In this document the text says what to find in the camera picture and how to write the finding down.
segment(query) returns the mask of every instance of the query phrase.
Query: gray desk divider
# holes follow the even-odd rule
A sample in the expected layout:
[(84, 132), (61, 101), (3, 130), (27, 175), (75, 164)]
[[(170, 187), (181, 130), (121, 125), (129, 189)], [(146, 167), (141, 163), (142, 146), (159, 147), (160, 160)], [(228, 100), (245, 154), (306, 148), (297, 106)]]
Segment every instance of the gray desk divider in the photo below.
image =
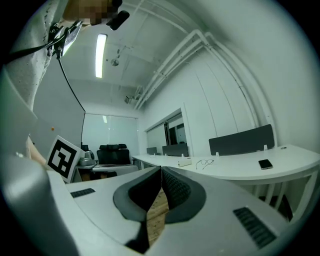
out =
[(275, 146), (274, 133), (271, 124), (235, 134), (209, 139), (211, 155), (238, 155), (263, 151), (264, 145), (268, 149)]
[(188, 146), (186, 143), (178, 145), (170, 145), (162, 147), (163, 155), (172, 156), (172, 157), (181, 157), (183, 154), (185, 157), (189, 156)]
[(156, 147), (147, 147), (146, 148), (146, 153), (149, 154), (149, 155), (154, 155), (156, 154), (157, 155), (157, 148)]

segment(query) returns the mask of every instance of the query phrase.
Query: white pipe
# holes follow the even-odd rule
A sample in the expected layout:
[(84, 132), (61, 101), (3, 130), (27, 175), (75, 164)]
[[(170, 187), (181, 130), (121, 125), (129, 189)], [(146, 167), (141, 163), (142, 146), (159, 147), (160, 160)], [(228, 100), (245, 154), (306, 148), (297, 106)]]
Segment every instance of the white pipe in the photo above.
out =
[(153, 82), (156, 80), (157, 78), (157, 73), (161, 73), (161, 71), (165, 68), (165, 66), (171, 61), (171, 59), (181, 50), (181, 48), (183, 46), (186, 45), (186, 43), (196, 35), (197, 30), (192, 31), (190, 34), (188, 34), (175, 48), (174, 50), (170, 53), (170, 55), (164, 60), (164, 62), (161, 64), (161, 66), (157, 69), (156, 74), (152, 77), (152, 79), (150, 80), (150, 82), (148, 83), (148, 85), (146, 86), (146, 88), (143, 90), (143, 94), (140, 97), (140, 99), (138, 100), (138, 102), (136, 103), (134, 109), (137, 109), (137, 107), (139, 106), (140, 102), (143, 100), (143, 98), (145, 97), (146, 93), (148, 92), (149, 88), (151, 87), (151, 85), (153, 84)]
[[(195, 54), (197, 51), (199, 51), (201, 48), (203, 48), (204, 46), (201, 45), (198, 48), (196, 48), (193, 52), (191, 52), (190, 54), (188, 54), (186, 57), (184, 57), (172, 70), (170, 70), (170, 72), (166, 75), (167, 77), (170, 76), (170, 74), (175, 71), (182, 63), (184, 63), (187, 59), (189, 59), (193, 54)], [(159, 81), (158, 85), (156, 87), (158, 87), (166, 78), (162, 77), (161, 80)], [(141, 108), (141, 106), (149, 99), (149, 97), (151, 96), (148, 95), (145, 99), (143, 99), (142, 103), (140, 104), (140, 106), (138, 107), (138, 110)]]
[[(224, 65), (225, 67), (230, 71), (231, 75), (233, 75), (233, 78), (236, 80), (239, 80), (237, 74), (235, 74), (235, 72), (232, 70), (232, 68), (229, 66), (229, 64), (224, 60), (224, 58), (213, 48), (212, 45), (210, 45), (209, 41), (206, 39), (206, 37), (204, 36), (204, 34), (198, 30), (198, 29), (195, 29), (194, 31), (192, 31), (190, 35), (198, 35), (200, 37), (200, 39), (203, 41), (203, 43), (205, 44), (205, 48), (209, 51), (209, 53), (213, 56), (213, 57), (217, 57)], [(171, 66), (169, 68), (167, 68), (166, 72), (169, 72), (173, 67), (174, 65), (176, 65), (178, 63), (179, 59), (177, 58), (176, 61), (174, 63), (171, 64)], [(141, 99), (143, 98), (142, 100), (142, 103), (140, 104), (140, 102), (137, 102), (137, 105), (138, 105), (138, 109), (140, 109), (140, 107), (144, 104), (144, 102), (146, 102), (146, 100), (151, 96), (151, 94), (156, 90), (156, 88), (162, 83), (162, 81), (164, 80), (164, 78), (160, 78), (158, 80), (158, 82), (151, 88), (151, 90), (149, 90), (150, 86), (148, 84), (148, 87), (147, 87), (147, 90), (149, 90), (149, 93), (147, 94), (147, 96), (145, 97), (145, 95), (142, 95)], [(248, 100), (246, 99), (244, 93), (242, 92), (241, 93), (242, 95), (242, 98), (243, 100), (246, 102), (245, 104), (245, 107), (247, 109), (247, 112), (249, 114), (249, 118), (250, 118), (250, 121), (251, 121), (251, 124), (252, 126), (255, 128), (257, 127), (257, 124), (258, 124), (258, 119), (257, 119), (257, 116), (255, 115), (255, 111), (254, 111), (254, 114), (250, 108), (250, 106), (248, 106), (248, 100), (250, 98), (248, 98)]]
[(141, 1), (139, 2), (139, 4), (136, 6), (136, 8), (135, 8), (135, 10), (134, 10), (134, 12), (133, 12), (133, 14), (132, 14), (132, 16), (131, 16), (132, 18), (136, 15), (138, 9), (139, 9), (140, 6), (144, 3), (144, 1), (145, 1), (145, 0), (141, 0)]
[(179, 16), (177, 15), (174, 15), (173, 13), (171, 13), (170, 11), (168, 11), (166, 8), (164, 8), (162, 5), (160, 5), (159, 3), (157, 3), (158, 1), (156, 0), (155, 1), (150, 1), (150, 0), (147, 0), (148, 3), (150, 4), (153, 4), (154, 6), (158, 7), (159, 9), (162, 9), (163, 11), (165, 11), (167, 14), (171, 15), (172, 17), (174, 17), (175, 19), (177, 19), (178, 21), (180, 21), (181, 23), (185, 23), (185, 21), (183, 21), (182, 18), (180, 18)]
[(275, 148), (278, 147), (278, 137), (277, 137), (276, 128), (275, 128), (276, 127), (275, 126), (275, 121), (274, 121), (274, 118), (272, 116), (272, 113), (271, 113), (271, 110), (270, 110), (270, 106), (269, 106), (269, 104), (267, 102), (267, 99), (266, 99), (264, 93), (262, 92), (258, 82), (254, 78), (254, 76), (251, 74), (249, 69), (242, 63), (242, 61), (240, 61), (238, 59), (238, 57), (232, 51), (230, 51), (226, 46), (224, 46), (222, 43), (217, 41), (210, 32), (205, 33), (205, 36), (210, 37), (214, 41), (214, 43), (218, 47), (220, 47), (239, 66), (239, 68), (242, 70), (242, 72), (244, 73), (244, 75), (246, 76), (248, 81), (251, 83), (252, 88), (254, 89), (256, 95), (259, 98), (263, 113), (264, 113), (265, 118), (267, 120), (267, 123), (271, 124), (271, 126), (272, 126), (273, 137), (274, 137), (274, 147)]
[[(176, 59), (175, 61), (173, 61), (171, 63), (171, 65), (165, 70), (165, 72), (163, 72), (164, 76), (167, 76), (168, 73), (178, 64), (178, 62), (180, 60), (182, 60), (193, 48), (195, 48), (198, 44), (200, 44), (202, 41), (201, 39), (198, 39), (196, 41), (194, 41), (192, 44), (190, 44), (190, 46), (188, 46)], [(151, 94), (157, 89), (157, 87), (160, 85), (160, 83), (163, 81), (163, 77), (160, 77), (158, 79), (158, 81), (155, 83), (155, 85), (149, 90), (147, 96), (145, 97), (145, 99), (143, 100), (143, 102), (141, 104), (143, 104), (147, 99), (149, 99), (149, 97), (151, 96)]]
[(240, 86), (239, 86), (239, 88), (240, 88), (240, 91), (239, 91), (240, 92), (240, 96), (242, 97), (242, 99), (245, 102), (244, 106), (246, 108), (246, 111), (248, 112), (248, 116), (250, 118), (251, 125), (253, 126), (253, 128), (256, 128), (257, 125), (258, 125), (258, 118), (257, 118), (256, 112), (254, 111), (252, 103), (251, 104), (249, 103), (250, 102), (250, 98), (246, 98), (245, 94), (241, 90), (241, 87), (243, 87), (243, 84), (242, 84), (241, 80), (239, 79), (237, 74), (234, 72), (234, 70), (231, 68), (229, 63), (226, 62), (226, 60), (220, 55), (219, 52), (216, 51), (216, 49), (214, 49), (213, 46), (210, 45), (210, 47), (207, 47), (206, 49), (213, 57), (216, 57), (216, 58), (218, 58), (220, 60), (220, 62), (225, 66), (225, 68), (233, 76), (233, 79), (236, 81), (236, 83), (240, 83)]
[[(130, 7), (136, 7), (134, 4), (127, 3), (127, 2), (124, 2), (123, 4), (124, 4), (124, 5), (127, 5), (127, 6), (130, 6)], [(161, 16), (161, 15), (159, 15), (159, 14), (157, 14), (157, 13), (151, 11), (151, 10), (148, 10), (148, 9), (145, 9), (145, 8), (139, 8), (139, 9), (140, 9), (141, 11), (144, 11), (144, 12), (148, 13), (148, 14), (152, 14), (152, 15), (156, 16), (157, 18), (165, 21), (165, 22), (170, 23), (172, 26), (174, 26), (174, 27), (176, 27), (177, 29), (181, 30), (183, 33), (188, 34), (188, 32), (187, 32), (183, 27), (181, 27), (180, 25), (174, 23), (172, 20), (167, 19), (167, 18), (165, 18), (165, 17), (163, 17), (163, 16)]]

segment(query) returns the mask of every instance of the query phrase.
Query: fluorescent light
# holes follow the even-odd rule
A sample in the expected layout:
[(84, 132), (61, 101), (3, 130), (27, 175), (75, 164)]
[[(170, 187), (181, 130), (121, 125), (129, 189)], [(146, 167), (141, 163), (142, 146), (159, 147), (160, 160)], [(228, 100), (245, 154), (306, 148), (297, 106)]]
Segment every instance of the fluorescent light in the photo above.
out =
[(96, 41), (95, 49), (95, 76), (102, 78), (102, 64), (104, 60), (105, 44), (107, 40), (106, 34), (99, 34)]

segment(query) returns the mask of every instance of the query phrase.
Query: wooden floor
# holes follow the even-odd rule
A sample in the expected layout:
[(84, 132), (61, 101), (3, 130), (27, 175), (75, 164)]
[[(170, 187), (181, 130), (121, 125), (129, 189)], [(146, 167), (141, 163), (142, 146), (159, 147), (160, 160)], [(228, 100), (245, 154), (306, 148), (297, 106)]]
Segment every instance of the wooden floor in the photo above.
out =
[(165, 228), (165, 216), (168, 212), (168, 201), (165, 192), (161, 188), (153, 205), (146, 214), (146, 228), (150, 247), (161, 235)]

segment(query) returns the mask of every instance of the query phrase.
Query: black vent grille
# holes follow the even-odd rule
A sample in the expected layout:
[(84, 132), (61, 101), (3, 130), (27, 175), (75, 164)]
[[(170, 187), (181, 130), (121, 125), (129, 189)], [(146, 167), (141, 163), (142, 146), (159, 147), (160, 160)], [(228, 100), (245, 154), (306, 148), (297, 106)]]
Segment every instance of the black vent grille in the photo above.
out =
[(87, 188), (87, 189), (71, 192), (70, 194), (71, 194), (71, 196), (73, 198), (77, 198), (77, 197), (81, 197), (81, 196), (85, 196), (85, 195), (91, 194), (93, 192), (96, 192), (96, 191), (94, 189), (92, 189), (92, 188)]
[(233, 213), (259, 248), (265, 247), (276, 239), (276, 236), (249, 208), (236, 209)]
[(162, 188), (165, 192), (169, 209), (173, 209), (184, 203), (191, 193), (188, 184), (174, 177), (167, 171), (162, 172)]
[(130, 199), (146, 212), (154, 203), (161, 189), (161, 171), (157, 171), (128, 191)]

